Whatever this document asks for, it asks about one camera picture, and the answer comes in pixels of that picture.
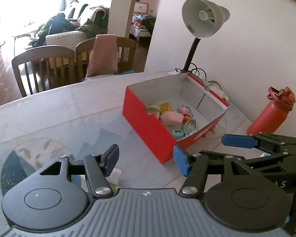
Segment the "wooden dining chair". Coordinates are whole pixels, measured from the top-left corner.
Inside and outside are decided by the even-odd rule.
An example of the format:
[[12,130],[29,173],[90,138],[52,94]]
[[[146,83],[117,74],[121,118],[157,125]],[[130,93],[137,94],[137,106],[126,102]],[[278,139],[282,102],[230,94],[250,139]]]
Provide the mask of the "wooden dining chair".
[[132,64],[137,43],[113,34],[101,34],[79,43],[76,65],[82,80],[134,73]]
[[75,62],[75,52],[59,45],[31,48],[11,61],[22,97],[78,83],[83,68]]

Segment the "red water bottle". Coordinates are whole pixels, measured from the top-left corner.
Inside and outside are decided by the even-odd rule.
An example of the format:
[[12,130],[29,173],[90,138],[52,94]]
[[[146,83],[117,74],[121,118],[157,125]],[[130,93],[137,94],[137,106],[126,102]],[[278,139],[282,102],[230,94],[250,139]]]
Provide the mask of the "red water bottle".
[[289,87],[280,90],[269,87],[269,104],[247,129],[248,135],[262,133],[273,134],[286,120],[296,103],[296,96]]

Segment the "pink heart dish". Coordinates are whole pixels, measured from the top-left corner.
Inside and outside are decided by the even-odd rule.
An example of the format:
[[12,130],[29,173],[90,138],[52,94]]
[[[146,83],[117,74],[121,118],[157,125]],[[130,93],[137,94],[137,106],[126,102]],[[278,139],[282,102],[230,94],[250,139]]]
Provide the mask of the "pink heart dish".
[[164,126],[175,126],[183,122],[183,115],[176,111],[170,111],[163,113],[159,119]]

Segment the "sofa with clothes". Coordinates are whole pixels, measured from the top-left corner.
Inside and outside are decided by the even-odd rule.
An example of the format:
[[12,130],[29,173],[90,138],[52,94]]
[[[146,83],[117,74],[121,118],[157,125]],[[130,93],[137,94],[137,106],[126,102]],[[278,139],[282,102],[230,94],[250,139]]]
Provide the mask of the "sofa with clothes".
[[109,9],[102,5],[74,2],[39,27],[28,46],[59,45],[74,50],[79,43],[106,34],[108,18]]

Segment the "red cardboard box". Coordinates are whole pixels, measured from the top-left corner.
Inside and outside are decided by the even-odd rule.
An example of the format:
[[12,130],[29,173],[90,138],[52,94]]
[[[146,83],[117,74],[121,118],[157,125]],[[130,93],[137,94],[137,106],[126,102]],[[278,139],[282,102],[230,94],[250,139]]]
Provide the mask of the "red cardboard box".
[[180,73],[129,85],[123,115],[160,163],[214,129],[230,105],[199,77]]

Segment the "printed table mat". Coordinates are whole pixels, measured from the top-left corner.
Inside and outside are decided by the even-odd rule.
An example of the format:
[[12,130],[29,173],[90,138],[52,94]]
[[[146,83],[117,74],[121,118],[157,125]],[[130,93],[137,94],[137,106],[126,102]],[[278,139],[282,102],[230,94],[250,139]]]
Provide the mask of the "printed table mat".
[[1,143],[0,202],[6,192],[51,161],[84,159],[104,153],[112,144],[120,149],[117,187],[179,189],[183,184],[175,162],[160,163],[120,113],[108,118],[93,115]]

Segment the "silver cap clear bottle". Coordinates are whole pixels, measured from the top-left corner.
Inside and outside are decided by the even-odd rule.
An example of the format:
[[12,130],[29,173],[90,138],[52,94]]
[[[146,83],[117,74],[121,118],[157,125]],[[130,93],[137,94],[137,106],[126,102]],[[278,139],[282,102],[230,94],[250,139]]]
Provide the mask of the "silver cap clear bottle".
[[122,170],[121,169],[114,168],[112,170],[111,174],[108,177],[106,177],[106,180],[110,184],[117,186],[119,184],[119,180],[120,180],[121,174],[122,174]]

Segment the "yellow small carton box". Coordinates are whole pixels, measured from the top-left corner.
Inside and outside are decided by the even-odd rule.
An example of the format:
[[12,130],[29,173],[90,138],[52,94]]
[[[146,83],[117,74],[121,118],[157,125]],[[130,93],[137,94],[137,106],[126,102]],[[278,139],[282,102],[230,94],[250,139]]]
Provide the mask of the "yellow small carton box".
[[171,105],[169,102],[164,102],[162,104],[160,104],[160,112],[161,114],[165,113],[165,112],[170,112],[172,111]]

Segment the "orange red keychain charm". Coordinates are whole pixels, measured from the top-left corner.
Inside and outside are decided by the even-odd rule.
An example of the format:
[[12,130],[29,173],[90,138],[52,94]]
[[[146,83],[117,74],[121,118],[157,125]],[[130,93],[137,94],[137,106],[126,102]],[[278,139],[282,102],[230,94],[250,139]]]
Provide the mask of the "orange red keychain charm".
[[190,114],[183,115],[183,121],[188,121],[190,119]]

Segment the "white green cloth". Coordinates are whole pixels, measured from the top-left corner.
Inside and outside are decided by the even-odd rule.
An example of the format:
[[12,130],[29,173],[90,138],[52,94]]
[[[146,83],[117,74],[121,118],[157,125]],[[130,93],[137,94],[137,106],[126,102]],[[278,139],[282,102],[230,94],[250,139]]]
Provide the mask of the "white green cloth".
[[218,95],[223,101],[225,102],[228,102],[229,101],[229,98],[225,95],[225,93],[219,89],[219,88],[216,88],[214,85],[212,84],[206,84],[205,85],[205,89],[207,91],[212,91],[214,92],[216,95]]

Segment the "pink cloth on chair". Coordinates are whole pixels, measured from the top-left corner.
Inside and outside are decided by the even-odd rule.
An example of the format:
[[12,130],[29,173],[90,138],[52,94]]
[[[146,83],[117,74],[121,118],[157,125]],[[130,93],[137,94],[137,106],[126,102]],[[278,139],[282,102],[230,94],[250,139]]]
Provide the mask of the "pink cloth on chair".
[[97,35],[90,54],[86,77],[116,73],[118,55],[116,35]]

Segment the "green lid toothpick jar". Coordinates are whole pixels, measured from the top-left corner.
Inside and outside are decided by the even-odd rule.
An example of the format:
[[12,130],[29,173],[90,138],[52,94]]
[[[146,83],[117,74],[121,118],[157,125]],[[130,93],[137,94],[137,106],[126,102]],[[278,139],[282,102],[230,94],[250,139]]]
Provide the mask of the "green lid toothpick jar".
[[161,110],[159,106],[151,104],[147,105],[145,109],[148,115],[154,115],[157,119],[160,118]]

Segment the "left wooden dining chair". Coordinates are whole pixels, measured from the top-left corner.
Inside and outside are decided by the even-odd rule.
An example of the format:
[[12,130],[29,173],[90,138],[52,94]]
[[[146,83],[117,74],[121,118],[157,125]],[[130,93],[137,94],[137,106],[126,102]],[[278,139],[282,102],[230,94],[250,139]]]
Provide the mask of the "left wooden dining chair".
[[75,52],[59,45],[31,48],[11,61],[22,97],[78,83],[83,68],[75,62]]

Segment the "right wooden dining chair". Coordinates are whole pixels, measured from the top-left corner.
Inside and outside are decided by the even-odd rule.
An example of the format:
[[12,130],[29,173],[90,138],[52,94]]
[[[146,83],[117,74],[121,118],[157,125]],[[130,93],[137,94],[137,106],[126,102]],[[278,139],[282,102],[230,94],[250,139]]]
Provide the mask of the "right wooden dining chair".
[[101,34],[79,43],[76,65],[82,80],[134,73],[132,64],[137,43],[113,34]]

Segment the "pink pig figurine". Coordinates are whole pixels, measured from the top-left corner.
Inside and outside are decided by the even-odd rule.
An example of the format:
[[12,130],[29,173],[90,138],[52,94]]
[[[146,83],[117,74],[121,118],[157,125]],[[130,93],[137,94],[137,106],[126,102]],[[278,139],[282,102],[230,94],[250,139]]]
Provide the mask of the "pink pig figurine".
[[192,117],[191,110],[187,106],[181,106],[181,107],[177,108],[176,111],[177,111],[177,113],[180,113],[182,115],[184,115],[184,114],[190,114],[190,117]]

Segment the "white desk lamp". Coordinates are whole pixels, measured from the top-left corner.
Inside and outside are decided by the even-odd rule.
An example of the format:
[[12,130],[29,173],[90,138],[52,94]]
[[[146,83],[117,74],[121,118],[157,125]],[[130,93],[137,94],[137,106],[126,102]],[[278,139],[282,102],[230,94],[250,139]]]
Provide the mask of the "white desk lamp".
[[230,18],[227,8],[208,0],[186,0],[182,7],[182,19],[188,31],[194,36],[184,67],[175,71],[186,73],[202,39],[213,36]]

